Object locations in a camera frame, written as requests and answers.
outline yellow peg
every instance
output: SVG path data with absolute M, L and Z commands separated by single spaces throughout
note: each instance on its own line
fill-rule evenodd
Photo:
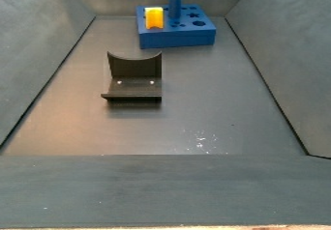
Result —
M 164 8 L 145 8 L 146 29 L 164 28 Z

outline black bracket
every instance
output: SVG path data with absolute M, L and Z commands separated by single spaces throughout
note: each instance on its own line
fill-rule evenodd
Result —
M 111 72 L 109 93 L 101 96 L 110 100 L 162 99 L 162 53 L 147 59 L 126 59 L 107 52 Z

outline blue block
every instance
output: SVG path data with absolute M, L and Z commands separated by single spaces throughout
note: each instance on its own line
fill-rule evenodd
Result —
M 165 28 L 146 29 L 145 8 L 137 7 L 137 24 L 139 34 L 139 47 L 165 48 L 178 46 L 213 45 L 216 27 L 198 5 L 182 5 L 181 17 L 169 18 L 169 6 L 165 9 Z

